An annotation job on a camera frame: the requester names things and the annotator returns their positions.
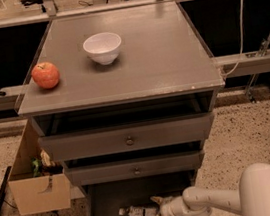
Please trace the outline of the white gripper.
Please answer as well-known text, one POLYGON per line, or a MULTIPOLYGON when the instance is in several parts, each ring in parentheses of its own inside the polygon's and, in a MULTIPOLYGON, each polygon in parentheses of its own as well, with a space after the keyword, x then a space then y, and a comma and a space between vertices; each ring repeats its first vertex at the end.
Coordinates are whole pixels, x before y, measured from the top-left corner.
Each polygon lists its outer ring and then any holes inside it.
POLYGON ((156 197, 152 196, 151 201, 160 205, 160 216, 184 216, 187 205, 182 197, 156 197))

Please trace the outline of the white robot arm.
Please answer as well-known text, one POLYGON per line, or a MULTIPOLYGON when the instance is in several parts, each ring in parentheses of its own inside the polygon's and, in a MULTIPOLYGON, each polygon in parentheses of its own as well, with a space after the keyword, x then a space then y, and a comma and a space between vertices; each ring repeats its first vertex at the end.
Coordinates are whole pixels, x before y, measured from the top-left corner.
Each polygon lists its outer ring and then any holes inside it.
POLYGON ((179 197, 152 197, 156 216, 210 216, 214 208, 239 216, 270 216, 270 165, 251 164, 240 176, 237 190, 191 186, 179 197))

